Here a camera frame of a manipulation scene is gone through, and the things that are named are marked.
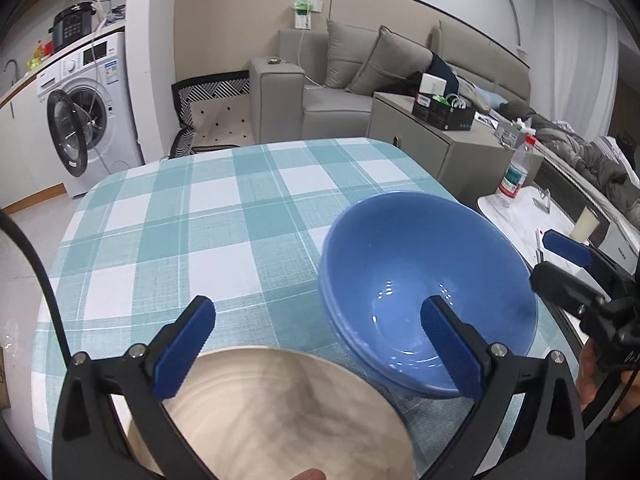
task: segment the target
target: white appliance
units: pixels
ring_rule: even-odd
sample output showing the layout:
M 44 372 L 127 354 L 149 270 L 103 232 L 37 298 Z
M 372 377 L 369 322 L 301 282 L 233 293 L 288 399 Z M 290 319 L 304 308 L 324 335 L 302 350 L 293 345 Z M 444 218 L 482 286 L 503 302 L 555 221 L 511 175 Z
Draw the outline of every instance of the white appliance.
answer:
M 98 38 L 37 76 L 38 97 L 47 102 L 49 133 L 71 196 L 144 164 L 129 99 L 124 34 Z

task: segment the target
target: blue bowl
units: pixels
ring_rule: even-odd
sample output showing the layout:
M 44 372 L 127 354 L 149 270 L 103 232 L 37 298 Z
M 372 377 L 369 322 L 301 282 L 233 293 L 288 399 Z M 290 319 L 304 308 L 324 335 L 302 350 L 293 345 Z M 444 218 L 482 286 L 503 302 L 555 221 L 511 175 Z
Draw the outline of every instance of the blue bowl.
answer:
M 425 298 L 441 295 L 488 343 L 526 355 L 538 310 L 529 270 L 497 228 L 466 206 L 395 191 L 348 207 L 324 241 L 322 303 L 334 330 L 395 390 L 459 396 L 420 326 Z

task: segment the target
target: screw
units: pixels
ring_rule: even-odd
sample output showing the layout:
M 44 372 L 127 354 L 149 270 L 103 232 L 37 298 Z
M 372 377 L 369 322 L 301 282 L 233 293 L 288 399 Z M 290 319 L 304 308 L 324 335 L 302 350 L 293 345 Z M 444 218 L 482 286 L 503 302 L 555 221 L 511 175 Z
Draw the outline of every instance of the screw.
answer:
M 507 347 L 502 343 L 494 343 L 491 345 L 491 353 L 496 357 L 504 357 L 507 355 Z
M 553 360 L 553 362 L 561 365 L 562 363 L 564 363 L 564 354 L 559 350 L 552 350 L 551 359 Z
M 127 350 L 127 354 L 129 354 L 129 356 L 133 357 L 134 359 L 137 357 L 142 357 L 145 352 L 146 345 L 143 345 L 142 343 L 136 343 L 131 348 L 129 348 L 129 350 Z
M 86 352 L 78 352 L 77 354 L 74 354 L 73 362 L 75 365 L 81 365 L 86 361 L 88 357 L 89 356 L 86 354 Z

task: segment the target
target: sofa armrest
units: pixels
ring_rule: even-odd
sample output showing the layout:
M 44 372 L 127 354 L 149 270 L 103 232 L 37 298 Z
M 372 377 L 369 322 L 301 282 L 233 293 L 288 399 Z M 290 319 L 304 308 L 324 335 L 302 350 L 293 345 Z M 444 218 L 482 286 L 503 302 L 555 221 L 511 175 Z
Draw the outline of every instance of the sofa armrest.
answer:
M 250 113 L 255 141 L 299 140 L 305 71 L 291 63 L 268 64 L 254 58 L 249 67 Z

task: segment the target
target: striped cloth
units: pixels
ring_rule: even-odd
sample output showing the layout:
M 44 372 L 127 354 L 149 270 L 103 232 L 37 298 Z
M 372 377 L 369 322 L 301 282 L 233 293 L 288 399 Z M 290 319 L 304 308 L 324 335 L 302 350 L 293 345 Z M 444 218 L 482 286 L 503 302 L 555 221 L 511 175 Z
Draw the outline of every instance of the striped cloth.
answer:
M 340 212 L 398 189 L 453 200 L 403 152 L 370 139 L 223 150 L 111 175 L 82 199 L 50 270 L 71 351 L 123 354 L 150 341 L 202 294 L 218 312 L 204 350 L 251 344 L 305 351 L 369 380 L 326 322 L 316 276 L 322 242 Z M 539 311 L 530 354 L 558 348 L 575 372 L 542 303 Z M 50 476 L 65 367 L 44 304 L 32 368 L 36 436 Z M 401 413 L 423 473 L 470 402 L 409 398 L 374 386 Z M 517 409 L 516 400 L 495 445 L 506 442 Z

